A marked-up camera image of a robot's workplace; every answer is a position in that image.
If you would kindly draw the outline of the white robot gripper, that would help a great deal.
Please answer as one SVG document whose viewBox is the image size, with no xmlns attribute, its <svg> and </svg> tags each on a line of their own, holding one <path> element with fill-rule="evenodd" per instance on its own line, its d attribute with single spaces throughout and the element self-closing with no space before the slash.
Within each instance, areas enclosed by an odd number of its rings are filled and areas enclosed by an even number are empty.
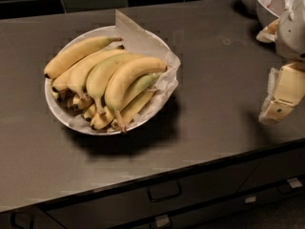
<svg viewBox="0 0 305 229">
<path fill-rule="evenodd" d="M 305 0 L 294 0 L 256 36 L 263 43 L 274 43 L 279 56 L 287 60 L 305 60 Z M 287 117 L 305 96 L 305 64 L 291 62 L 279 70 L 271 68 L 267 97 L 259 114 L 264 124 L 276 124 Z"/>
</svg>

